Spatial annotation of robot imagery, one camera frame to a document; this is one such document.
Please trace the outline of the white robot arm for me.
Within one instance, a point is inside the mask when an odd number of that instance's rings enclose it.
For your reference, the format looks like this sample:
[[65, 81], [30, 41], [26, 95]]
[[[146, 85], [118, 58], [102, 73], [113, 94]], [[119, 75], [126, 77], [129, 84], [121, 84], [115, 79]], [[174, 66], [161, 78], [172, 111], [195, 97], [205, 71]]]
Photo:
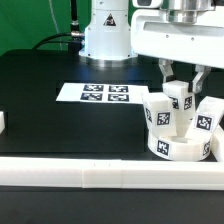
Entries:
[[139, 55], [158, 60], [165, 82], [173, 62], [193, 64], [190, 90], [200, 92], [224, 69], [224, 0], [92, 0], [80, 57], [106, 67]]

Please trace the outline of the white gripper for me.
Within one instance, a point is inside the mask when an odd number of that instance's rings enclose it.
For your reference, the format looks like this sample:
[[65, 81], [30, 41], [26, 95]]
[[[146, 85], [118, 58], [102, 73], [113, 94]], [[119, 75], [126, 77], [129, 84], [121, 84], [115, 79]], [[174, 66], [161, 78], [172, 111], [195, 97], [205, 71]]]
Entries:
[[195, 24], [170, 23], [162, 10], [136, 10], [131, 45], [137, 54], [162, 58], [158, 65], [164, 83], [174, 78], [173, 61], [196, 64], [188, 91], [198, 94], [210, 67], [224, 69], [224, 7], [200, 12]]

